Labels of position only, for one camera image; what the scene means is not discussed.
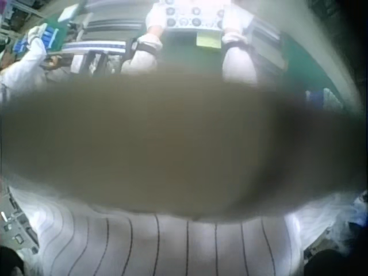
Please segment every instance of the hand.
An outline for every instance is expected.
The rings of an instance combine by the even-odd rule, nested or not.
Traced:
[[[46,28],[47,28],[47,24],[43,23],[41,26],[35,26],[31,30],[29,30],[27,34],[28,44],[30,44],[35,37],[41,37],[44,31],[46,30]]]
[[[156,3],[147,14],[145,19],[147,33],[152,33],[158,38],[166,28],[166,12],[163,5]]]
[[[232,5],[228,5],[224,9],[223,30],[224,33],[243,33],[239,12]]]

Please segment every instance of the gloved hand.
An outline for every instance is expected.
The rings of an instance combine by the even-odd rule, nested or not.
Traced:
[[[243,28],[249,27],[253,18],[254,15],[248,11],[237,9],[234,5],[228,5],[224,9],[223,30],[242,34]]]
[[[46,30],[46,28],[47,28],[47,24],[43,23],[41,26],[35,26],[31,30],[29,30],[28,38],[27,38],[28,44],[31,44],[32,40],[35,37],[41,37],[44,31]]]
[[[165,29],[166,27],[166,11],[162,4],[156,3],[145,18],[147,30],[150,27],[157,26]]]

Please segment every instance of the white sleeve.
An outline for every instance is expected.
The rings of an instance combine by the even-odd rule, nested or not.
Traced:
[[[138,42],[154,47],[157,51],[162,49],[160,39],[153,34],[145,34],[138,39]],[[157,66],[156,57],[148,52],[137,51],[131,60],[127,60],[122,65],[123,74],[139,74],[150,72]]]
[[[3,75],[3,84],[12,90],[28,87],[35,69],[45,60],[46,55],[42,40],[38,37],[33,39],[29,51],[24,57],[6,69]]]
[[[223,36],[223,43],[242,41],[246,38],[233,32]],[[257,75],[249,53],[238,47],[230,48],[223,63],[223,78],[229,82],[256,84]]]

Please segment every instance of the yellow sticky note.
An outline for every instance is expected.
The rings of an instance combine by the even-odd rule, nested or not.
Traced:
[[[197,46],[221,49],[221,32],[197,32]]]

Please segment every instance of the black wristband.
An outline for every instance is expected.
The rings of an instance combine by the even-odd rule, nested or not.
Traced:
[[[249,46],[249,44],[243,42],[243,41],[232,41],[229,43],[226,43],[223,45],[222,49],[223,49],[223,55],[225,56],[226,53],[229,51],[230,48],[234,48],[234,47],[238,47],[242,50],[245,51],[249,51],[251,49],[251,47]]]
[[[138,39],[134,38],[130,39],[126,44],[125,60],[131,60],[134,57],[136,51],[148,52],[156,57],[158,55],[158,51],[154,47],[147,44],[139,43]]]

